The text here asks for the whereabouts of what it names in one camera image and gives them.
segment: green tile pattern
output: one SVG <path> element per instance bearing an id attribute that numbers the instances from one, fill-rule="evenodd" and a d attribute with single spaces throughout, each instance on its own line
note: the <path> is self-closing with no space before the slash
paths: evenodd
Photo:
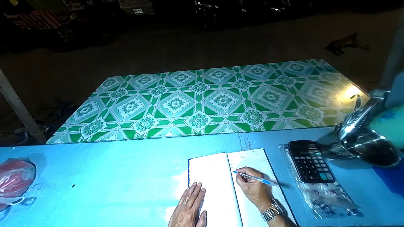
<path id="1" fill-rule="evenodd" d="M 321 59 L 108 77 L 47 144 L 332 126 L 351 91 Z"/>

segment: notebook page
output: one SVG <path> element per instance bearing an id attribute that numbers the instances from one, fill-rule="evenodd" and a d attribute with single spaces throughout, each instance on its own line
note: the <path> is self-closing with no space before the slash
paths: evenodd
<path id="1" fill-rule="evenodd" d="M 262 172 L 266 180 L 277 182 L 272 168 L 267 160 L 267 156 L 265 155 L 264 149 L 261 148 L 255 150 L 233 152 L 228 153 L 227 156 L 229 159 L 231 171 L 247 166 Z M 232 172 L 232 175 L 243 226 L 268 227 L 268 225 L 262 220 L 261 214 L 258 209 L 250 200 L 248 200 L 241 188 L 238 186 L 236 182 L 236 174 Z M 274 196 L 274 198 L 278 200 L 284 211 L 287 212 L 289 219 L 295 222 L 295 219 L 292 216 L 290 208 L 279 186 L 271 187 L 272 195 Z"/>
<path id="2" fill-rule="evenodd" d="M 188 179 L 189 185 L 201 182 L 206 189 L 201 212 L 208 212 L 207 226 L 242 227 L 226 153 L 188 160 Z"/>

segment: clear plastic wrap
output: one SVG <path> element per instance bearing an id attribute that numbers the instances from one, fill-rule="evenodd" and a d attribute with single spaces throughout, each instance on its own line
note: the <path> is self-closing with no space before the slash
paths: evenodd
<path id="1" fill-rule="evenodd" d="M 36 167 L 28 161 L 8 159 L 0 164 L 0 212 L 21 203 L 35 177 Z"/>
<path id="2" fill-rule="evenodd" d="M 341 216 L 363 216 L 359 207 L 349 198 L 348 194 L 336 180 L 335 183 L 305 183 L 295 168 L 287 144 L 280 145 L 289 170 L 302 192 L 304 200 L 313 209 L 316 218 L 333 218 Z"/>

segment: light blue table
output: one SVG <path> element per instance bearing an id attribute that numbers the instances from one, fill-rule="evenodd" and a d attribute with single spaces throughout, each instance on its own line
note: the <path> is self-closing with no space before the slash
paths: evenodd
<path id="1" fill-rule="evenodd" d="M 331 128 L 231 133 L 197 137 L 0 148 L 0 162 L 30 157 L 38 166 L 31 206 L 13 206 L 2 227 L 165 227 L 170 207 L 186 188 L 188 158 L 264 148 L 302 227 L 403 226 L 404 198 L 391 193 L 372 169 L 331 165 L 364 214 L 315 219 L 288 172 L 279 144 L 316 140 Z"/>

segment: calculator button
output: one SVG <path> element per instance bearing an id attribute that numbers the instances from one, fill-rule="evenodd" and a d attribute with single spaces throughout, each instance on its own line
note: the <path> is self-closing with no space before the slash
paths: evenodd
<path id="1" fill-rule="evenodd" d="M 325 175 L 323 172 L 320 173 L 320 177 L 321 177 L 321 179 L 323 179 L 323 180 L 326 180 L 326 179 L 327 179 L 326 175 Z"/>
<path id="2" fill-rule="evenodd" d="M 326 176 L 329 180 L 334 180 L 334 178 L 332 177 L 331 173 L 326 172 Z"/>

